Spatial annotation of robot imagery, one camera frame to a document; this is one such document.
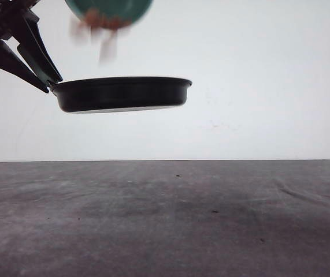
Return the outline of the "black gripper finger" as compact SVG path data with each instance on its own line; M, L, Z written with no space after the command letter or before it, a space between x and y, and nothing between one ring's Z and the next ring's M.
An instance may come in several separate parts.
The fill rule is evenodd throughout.
M18 77L28 83L59 83L63 80L41 38L39 17L29 9L13 13L13 37L18 41L17 50L25 60Z
M0 69L11 73L37 89L48 93L49 89L23 63L23 61L0 39Z

